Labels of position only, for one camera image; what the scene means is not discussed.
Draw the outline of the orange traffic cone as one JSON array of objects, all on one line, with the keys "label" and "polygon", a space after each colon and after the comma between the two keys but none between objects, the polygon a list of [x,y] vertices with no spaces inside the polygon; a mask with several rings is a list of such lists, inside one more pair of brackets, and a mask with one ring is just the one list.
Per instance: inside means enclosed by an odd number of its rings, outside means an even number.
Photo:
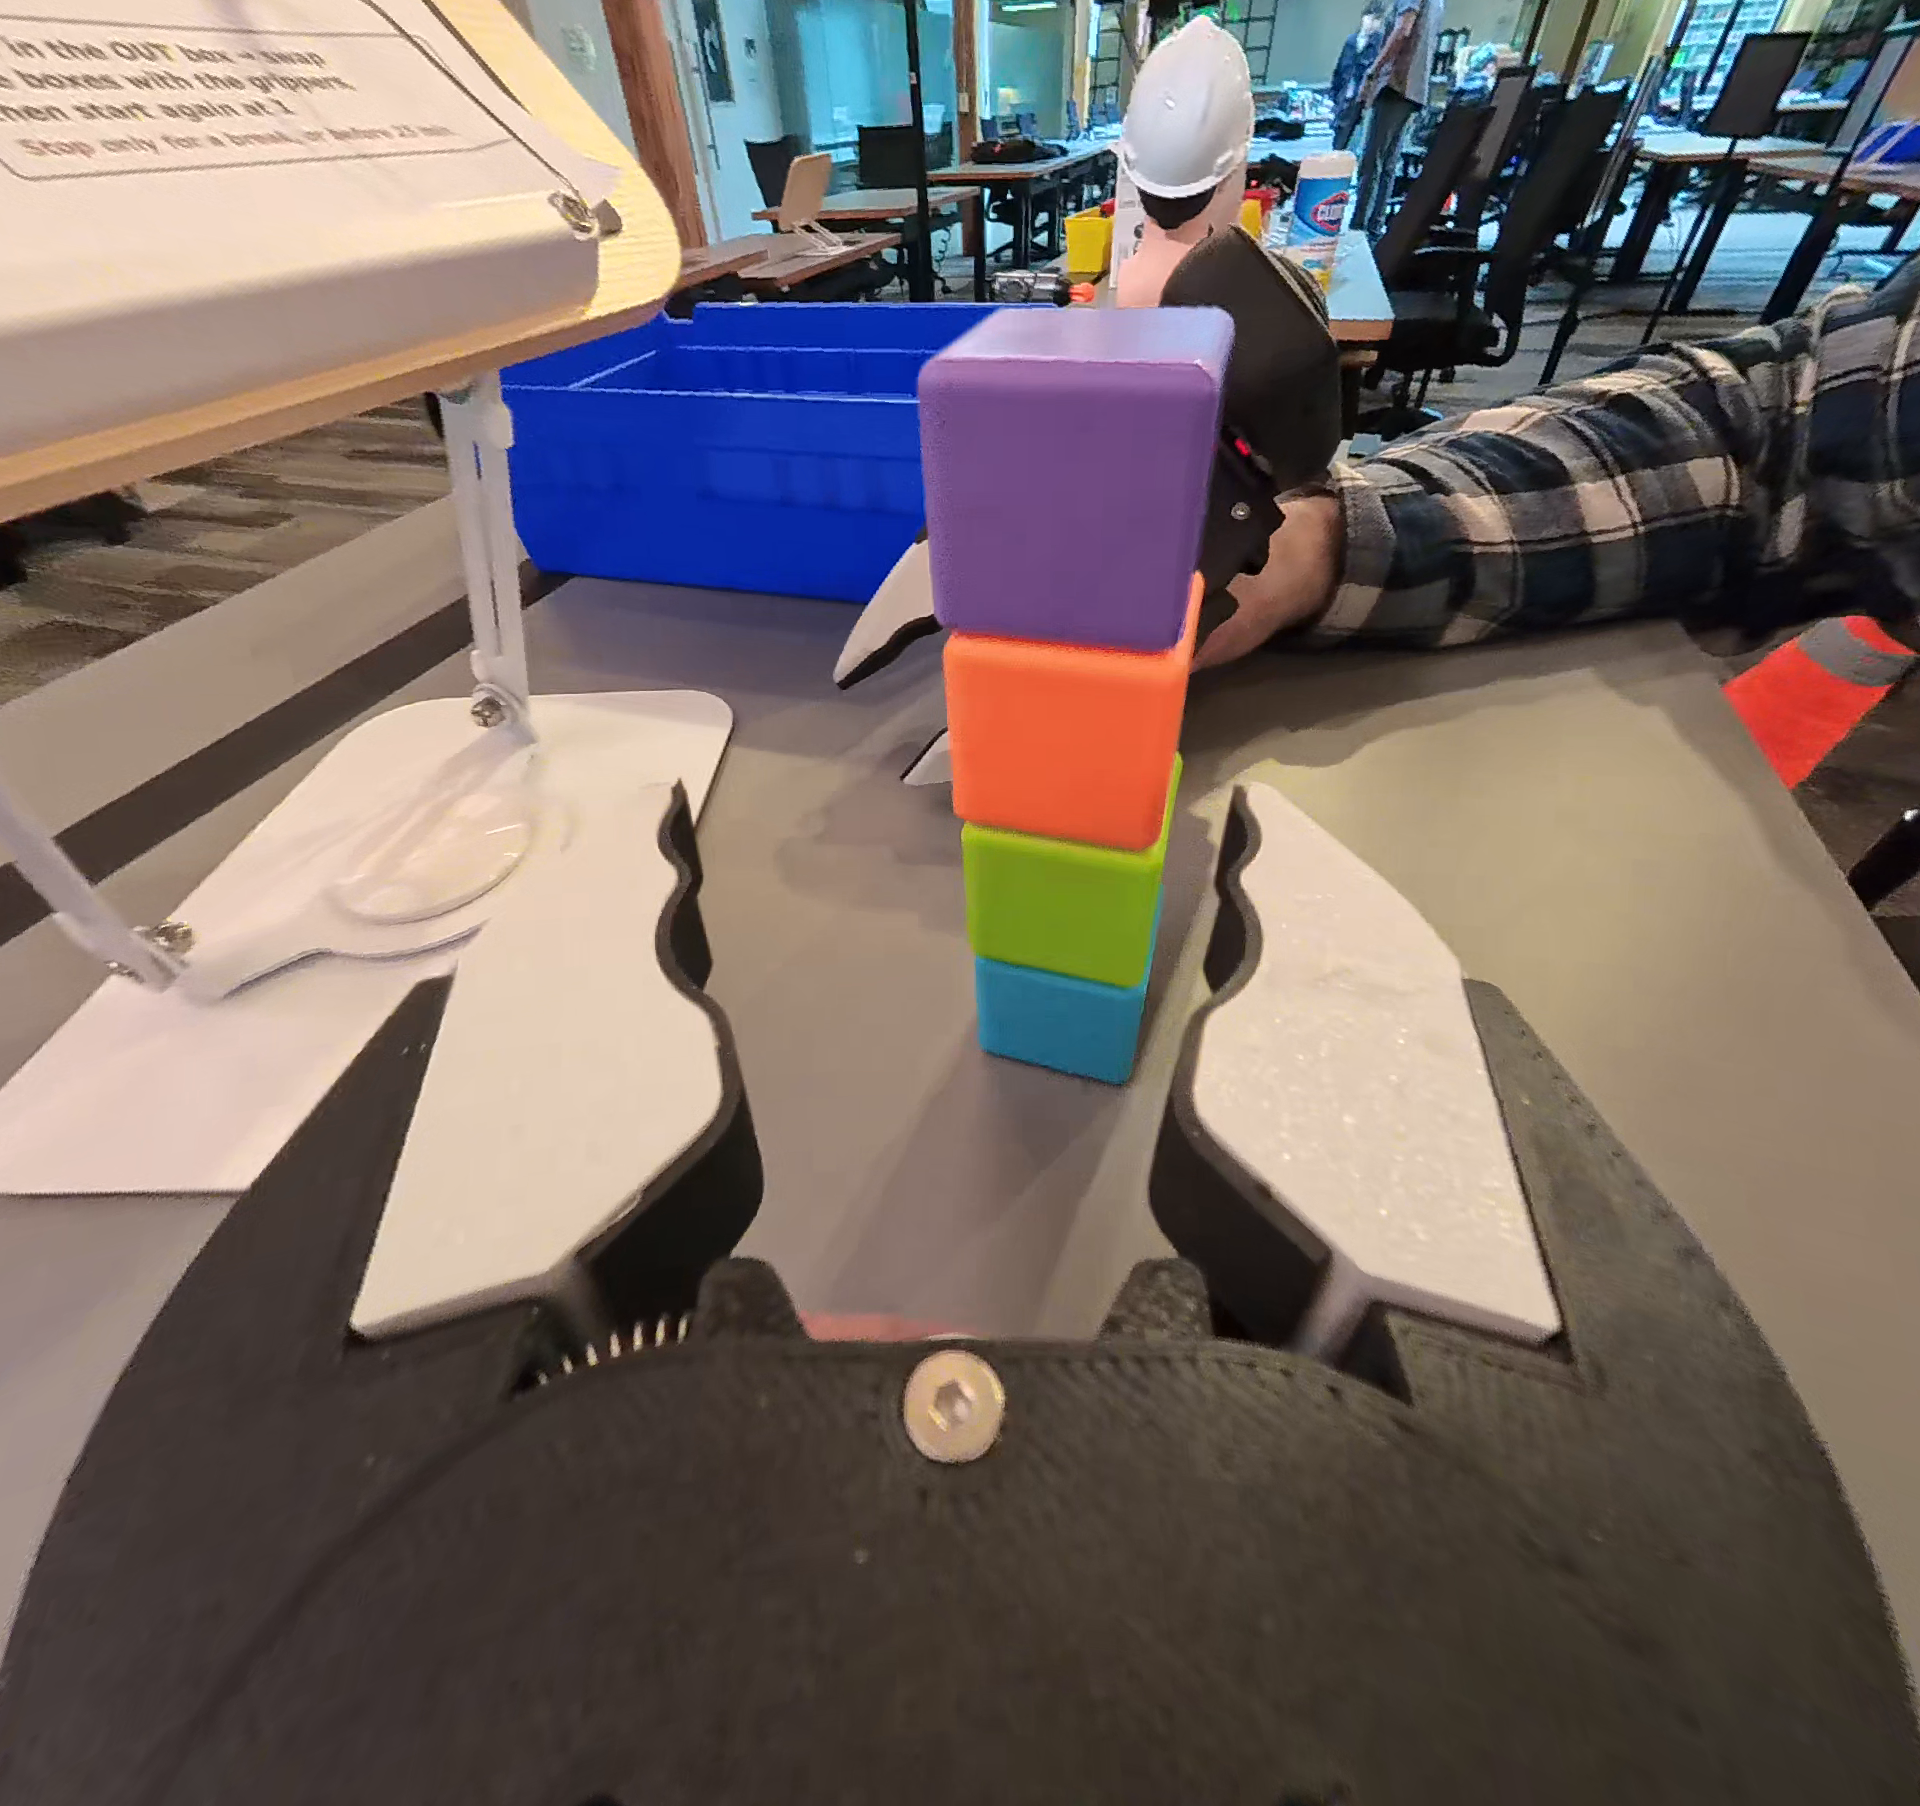
[{"label": "orange traffic cone", "polygon": [[1916,671],[1916,647],[1870,617],[1827,617],[1741,668],[1723,695],[1782,786],[1811,774]]}]

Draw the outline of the person's right forearm plaid sleeve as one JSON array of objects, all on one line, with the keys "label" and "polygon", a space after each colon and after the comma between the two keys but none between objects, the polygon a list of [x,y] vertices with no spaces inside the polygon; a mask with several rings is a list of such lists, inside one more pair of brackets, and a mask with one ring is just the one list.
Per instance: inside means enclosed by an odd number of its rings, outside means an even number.
[{"label": "person's right forearm plaid sleeve", "polygon": [[1475,412],[1342,470],[1316,643],[1612,620],[1916,623],[1916,263]]}]

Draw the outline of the orange cube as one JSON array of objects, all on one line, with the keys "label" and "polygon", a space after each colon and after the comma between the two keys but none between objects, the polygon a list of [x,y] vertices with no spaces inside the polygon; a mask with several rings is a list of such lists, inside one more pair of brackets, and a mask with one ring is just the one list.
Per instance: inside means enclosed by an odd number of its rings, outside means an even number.
[{"label": "orange cube", "polygon": [[1204,585],[1173,647],[953,632],[943,655],[952,805],[968,826],[1147,850],[1162,830]]}]

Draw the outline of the purple cube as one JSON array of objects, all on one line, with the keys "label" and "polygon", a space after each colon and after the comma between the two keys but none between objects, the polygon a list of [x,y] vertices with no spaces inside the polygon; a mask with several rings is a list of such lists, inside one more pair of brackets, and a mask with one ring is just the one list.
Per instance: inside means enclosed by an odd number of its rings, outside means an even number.
[{"label": "purple cube", "polygon": [[997,307],[918,374],[934,613],[952,635],[1184,638],[1234,322]]}]

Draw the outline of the grey desk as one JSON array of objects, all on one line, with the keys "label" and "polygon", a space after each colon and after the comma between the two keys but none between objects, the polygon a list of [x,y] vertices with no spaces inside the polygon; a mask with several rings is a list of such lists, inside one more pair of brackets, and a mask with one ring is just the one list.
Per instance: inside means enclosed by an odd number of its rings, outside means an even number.
[{"label": "grey desk", "polygon": [[1788,1368],[1916,1649],[1916,988],[1696,652],[1642,623],[1465,652],[1266,652],[1189,699],[1162,950],[1125,1091],[973,1032],[956,823],[901,769],[918,647],[828,681],[854,607],[569,579],[542,690],[707,687],[712,988],[767,1191],[746,1248],[828,1322],[1079,1336],[1162,1246],[1146,1164],[1252,774],[1496,982]]}]

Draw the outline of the blue plastic bin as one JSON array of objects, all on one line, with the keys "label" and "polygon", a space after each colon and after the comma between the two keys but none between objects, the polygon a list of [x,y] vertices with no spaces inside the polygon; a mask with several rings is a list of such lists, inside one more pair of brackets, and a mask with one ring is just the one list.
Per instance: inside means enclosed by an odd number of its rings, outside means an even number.
[{"label": "blue plastic bin", "polygon": [[548,576],[865,601],[925,526],[921,366],[997,304],[700,304],[503,370]]}]

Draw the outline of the wooden top table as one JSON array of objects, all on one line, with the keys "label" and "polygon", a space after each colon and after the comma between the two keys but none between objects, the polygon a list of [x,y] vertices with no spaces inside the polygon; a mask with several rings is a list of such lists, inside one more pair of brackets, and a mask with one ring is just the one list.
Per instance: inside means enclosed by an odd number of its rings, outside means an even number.
[{"label": "wooden top table", "polygon": [[1736,209],[1758,184],[1788,188],[1788,209],[1805,212],[1805,231],[1770,284],[1770,294],[1766,300],[1769,313],[1788,313],[1788,307],[1805,298],[1830,257],[1848,214],[1867,209],[1872,199],[1888,199],[1893,205],[1891,231],[1876,249],[1878,260],[1907,257],[1903,239],[1916,230],[1915,157],[1878,157],[1872,152],[1861,155],[1852,148],[1834,152],[1782,138],[1727,139],[1685,132],[1650,132],[1636,142],[1632,166],[1642,169],[1642,188],[1620,243],[1605,249],[1605,257],[1612,260],[1605,273],[1611,285],[1642,281],[1653,239],[1663,227],[1681,184],[1696,172],[1705,176],[1702,184],[1709,197],[1702,230],[1687,234],[1685,257],[1666,273],[1654,278],[1666,293],[1663,307],[1669,313],[1685,313],[1693,304]]},{"label": "wooden top table", "polygon": [[742,278],[782,294],[871,298],[897,284],[909,298],[918,285],[934,298],[973,298],[973,284],[947,267],[967,270],[979,243],[968,188],[934,184],[925,199],[912,188],[854,188],[816,205],[763,205],[754,224],[772,257]]}]

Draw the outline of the light blue cube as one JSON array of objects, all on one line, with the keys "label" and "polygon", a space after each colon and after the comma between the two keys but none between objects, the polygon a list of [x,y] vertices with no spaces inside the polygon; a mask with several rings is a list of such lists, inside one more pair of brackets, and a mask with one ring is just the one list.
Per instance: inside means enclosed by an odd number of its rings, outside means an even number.
[{"label": "light blue cube", "polygon": [[1158,905],[1119,927],[968,924],[980,1049],[1125,1084],[1137,1069],[1158,927]]}]

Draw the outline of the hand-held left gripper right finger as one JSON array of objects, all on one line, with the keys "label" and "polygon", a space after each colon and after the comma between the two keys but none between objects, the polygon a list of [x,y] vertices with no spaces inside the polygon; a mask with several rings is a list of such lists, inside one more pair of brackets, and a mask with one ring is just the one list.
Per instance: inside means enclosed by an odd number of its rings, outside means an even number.
[{"label": "hand-held left gripper right finger", "polygon": [[1544,1349],[1563,1333],[1448,941],[1280,786],[1234,786],[1204,994],[1152,1215],[1216,1333],[1326,1365],[1374,1313]]}]

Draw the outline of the green cube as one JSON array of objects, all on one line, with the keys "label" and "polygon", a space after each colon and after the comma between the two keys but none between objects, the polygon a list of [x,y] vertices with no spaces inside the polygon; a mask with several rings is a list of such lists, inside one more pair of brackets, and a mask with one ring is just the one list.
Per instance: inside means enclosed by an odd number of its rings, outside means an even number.
[{"label": "green cube", "polygon": [[1180,777],[1184,756],[1176,754],[1159,830],[1141,850],[962,823],[973,953],[1113,988],[1146,987]]}]

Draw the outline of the black office chair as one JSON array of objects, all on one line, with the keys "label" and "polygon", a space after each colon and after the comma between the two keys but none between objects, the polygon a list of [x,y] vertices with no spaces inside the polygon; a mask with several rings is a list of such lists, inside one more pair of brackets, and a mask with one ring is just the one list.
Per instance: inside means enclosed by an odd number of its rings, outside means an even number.
[{"label": "black office chair", "polygon": [[1527,79],[1514,79],[1509,99],[1462,100],[1441,115],[1419,176],[1374,243],[1389,333],[1363,386],[1378,391],[1384,379],[1396,379],[1396,386],[1387,401],[1360,409],[1356,430],[1384,445],[1436,424],[1424,401],[1433,379],[1511,354],[1514,316],[1486,304],[1495,249],[1480,242],[1480,227],[1490,169],[1502,160],[1527,90]]}]

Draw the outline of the printed instruction sheet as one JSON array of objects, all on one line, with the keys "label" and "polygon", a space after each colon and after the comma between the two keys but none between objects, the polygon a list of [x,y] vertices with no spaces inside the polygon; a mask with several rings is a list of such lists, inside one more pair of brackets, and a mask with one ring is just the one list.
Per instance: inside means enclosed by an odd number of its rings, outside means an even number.
[{"label": "printed instruction sheet", "polygon": [[578,313],[617,169],[456,0],[4,0],[4,452]]}]

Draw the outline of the white wipes canister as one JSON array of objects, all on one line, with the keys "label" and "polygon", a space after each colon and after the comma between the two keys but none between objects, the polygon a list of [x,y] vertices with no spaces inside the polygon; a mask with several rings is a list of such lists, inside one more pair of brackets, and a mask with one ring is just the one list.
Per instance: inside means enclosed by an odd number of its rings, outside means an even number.
[{"label": "white wipes canister", "polygon": [[1286,224],[1286,252],[1323,285],[1334,281],[1354,184],[1356,155],[1350,148],[1316,152],[1301,160]]}]

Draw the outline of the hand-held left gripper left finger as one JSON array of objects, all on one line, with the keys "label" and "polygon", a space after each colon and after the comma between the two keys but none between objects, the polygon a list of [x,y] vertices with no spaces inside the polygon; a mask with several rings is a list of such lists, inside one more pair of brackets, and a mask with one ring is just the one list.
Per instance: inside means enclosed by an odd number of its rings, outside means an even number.
[{"label": "hand-held left gripper left finger", "polygon": [[681,780],[588,813],[512,878],[450,976],[357,1337],[497,1307],[538,1307],[566,1340],[681,1333],[763,1200],[700,889]]}]

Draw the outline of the wooden document stand white base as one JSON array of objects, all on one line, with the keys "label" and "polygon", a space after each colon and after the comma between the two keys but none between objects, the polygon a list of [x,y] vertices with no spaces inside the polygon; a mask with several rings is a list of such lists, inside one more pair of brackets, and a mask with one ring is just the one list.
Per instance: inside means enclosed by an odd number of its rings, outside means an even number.
[{"label": "wooden document stand white base", "polygon": [[612,129],[573,90],[502,0],[456,0],[479,18],[484,57],[575,152],[617,169],[596,294],[578,313],[523,327],[473,330],[447,354],[426,345],[363,366],[259,383],[247,395],[174,412],[151,424],[74,437],[59,450],[4,456],[4,510],[107,491],[202,450],[302,430],[381,395],[432,391],[444,404],[453,510],[470,617],[470,684],[432,704],[444,740],[394,740],[351,754],[339,786],[317,799],[317,833],[274,850],[245,903],[205,914],[202,930],[128,924],[13,793],[4,851],[53,920],[105,968],[137,987],[217,1002],[272,972],[317,960],[397,960],[459,945],[512,878],[564,841],[596,799],[681,780],[691,807],[707,796],[733,728],[703,690],[593,690],[538,696],[526,658],[520,538],[509,497],[512,421],[502,366],[554,345],[608,337],[648,319],[678,284],[681,243],[660,193]]}]

